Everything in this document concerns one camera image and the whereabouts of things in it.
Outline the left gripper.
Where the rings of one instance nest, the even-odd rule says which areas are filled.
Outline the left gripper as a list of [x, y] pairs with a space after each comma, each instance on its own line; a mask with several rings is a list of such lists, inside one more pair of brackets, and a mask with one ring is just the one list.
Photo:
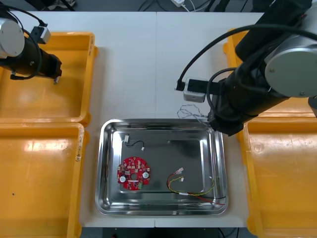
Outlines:
[[53, 54], [48, 54], [46, 56], [46, 72], [45, 75], [47, 77], [60, 77], [62, 75], [61, 70], [62, 62], [58, 57]]

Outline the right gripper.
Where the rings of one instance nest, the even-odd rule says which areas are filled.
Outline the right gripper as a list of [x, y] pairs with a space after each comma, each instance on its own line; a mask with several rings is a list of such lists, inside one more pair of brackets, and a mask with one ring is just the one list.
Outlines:
[[214, 131], [222, 132], [228, 136], [233, 136], [239, 133], [244, 127], [245, 115], [241, 113], [236, 113], [233, 111], [232, 115], [226, 116], [222, 115], [216, 110], [216, 108], [211, 107], [208, 114], [208, 123]]

